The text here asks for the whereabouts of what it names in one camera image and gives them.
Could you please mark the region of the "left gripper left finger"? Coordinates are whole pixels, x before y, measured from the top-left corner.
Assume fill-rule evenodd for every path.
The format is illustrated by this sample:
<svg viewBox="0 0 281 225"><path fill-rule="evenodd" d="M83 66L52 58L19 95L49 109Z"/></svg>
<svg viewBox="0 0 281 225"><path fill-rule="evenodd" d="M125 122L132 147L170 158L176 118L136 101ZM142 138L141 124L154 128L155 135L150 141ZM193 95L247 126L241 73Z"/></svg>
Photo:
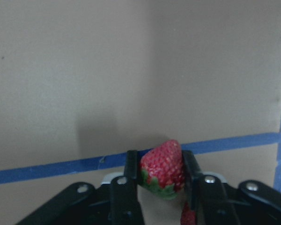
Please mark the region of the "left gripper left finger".
<svg viewBox="0 0 281 225"><path fill-rule="evenodd" d="M110 183L110 210L113 225L143 225L144 217L138 201L139 154L137 150L126 153L124 174Z"/></svg>

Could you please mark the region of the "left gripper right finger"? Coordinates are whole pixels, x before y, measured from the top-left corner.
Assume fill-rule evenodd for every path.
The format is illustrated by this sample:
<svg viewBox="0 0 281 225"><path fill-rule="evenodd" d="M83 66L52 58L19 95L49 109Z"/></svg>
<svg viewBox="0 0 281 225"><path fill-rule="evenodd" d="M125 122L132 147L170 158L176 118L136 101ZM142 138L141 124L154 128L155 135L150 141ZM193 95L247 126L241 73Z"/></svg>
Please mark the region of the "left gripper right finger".
<svg viewBox="0 0 281 225"><path fill-rule="evenodd" d="M234 204L230 201L222 181L203 173L194 154L183 150L185 193L190 210L195 213L196 225L241 224Z"/></svg>

